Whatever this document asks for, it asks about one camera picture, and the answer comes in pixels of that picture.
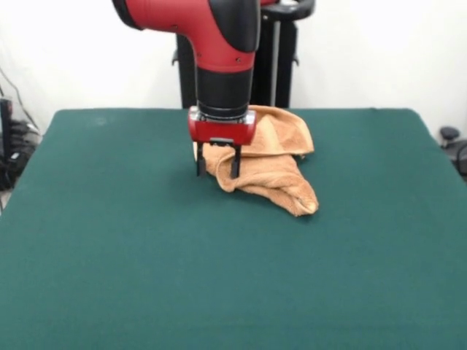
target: table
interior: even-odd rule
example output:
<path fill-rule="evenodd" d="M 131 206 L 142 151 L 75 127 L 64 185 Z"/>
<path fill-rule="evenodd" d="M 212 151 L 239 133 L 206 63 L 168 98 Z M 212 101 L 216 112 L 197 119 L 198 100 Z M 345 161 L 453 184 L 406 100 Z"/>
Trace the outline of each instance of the table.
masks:
<path fill-rule="evenodd" d="M 293 112 L 312 217 L 197 178 L 184 111 L 58 112 L 0 219 L 0 349 L 465 349 L 467 190 L 420 117 Z"/>

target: cloth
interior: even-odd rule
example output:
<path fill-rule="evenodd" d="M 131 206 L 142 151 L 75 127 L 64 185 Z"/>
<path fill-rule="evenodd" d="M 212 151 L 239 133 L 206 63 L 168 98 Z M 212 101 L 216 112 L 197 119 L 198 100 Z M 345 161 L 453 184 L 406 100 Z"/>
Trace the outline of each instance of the cloth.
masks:
<path fill-rule="evenodd" d="M 0 217 L 0 350 L 467 349 L 467 189 L 420 117 L 292 112 L 299 218 L 198 178 L 187 111 L 57 113 Z"/>
<path fill-rule="evenodd" d="M 256 111 L 258 124 L 251 145 L 242 147 L 240 176 L 230 176 L 234 149 L 205 144 L 208 173 L 226 192 L 238 189 L 262 195 L 296 217 L 314 214 L 318 209 L 316 193 L 293 157 L 303 158 L 314 152 L 308 126 L 297 114 L 284 109 L 250 108 Z M 196 159 L 196 143 L 193 147 Z"/>

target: black cable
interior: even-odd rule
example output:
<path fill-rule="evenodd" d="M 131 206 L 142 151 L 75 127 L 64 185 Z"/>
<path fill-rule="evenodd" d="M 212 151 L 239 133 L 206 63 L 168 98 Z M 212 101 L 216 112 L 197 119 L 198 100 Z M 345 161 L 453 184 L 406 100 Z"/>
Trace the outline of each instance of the black cable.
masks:
<path fill-rule="evenodd" d="M 28 120 L 31 122 L 32 125 L 34 125 L 34 127 L 39 130 L 39 127 L 37 126 L 36 122 L 34 121 L 34 119 L 31 117 L 31 115 L 28 113 L 28 111 L 26 110 L 26 108 L 24 107 L 23 105 L 23 100 L 21 100 L 21 94 L 20 94 L 20 91 L 18 90 L 18 88 L 16 87 L 15 84 L 12 83 L 12 81 L 9 79 L 9 77 L 5 74 L 4 70 L 0 67 L 0 74 L 3 76 L 3 78 L 7 81 L 8 84 L 11 85 L 11 87 L 13 88 L 13 90 L 15 90 L 16 92 L 16 96 L 18 98 L 18 103 L 20 104 L 21 106 L 21 109 L 23 110 L 24 114 L 26 114 L 26 117 L 28 118 Z"/>

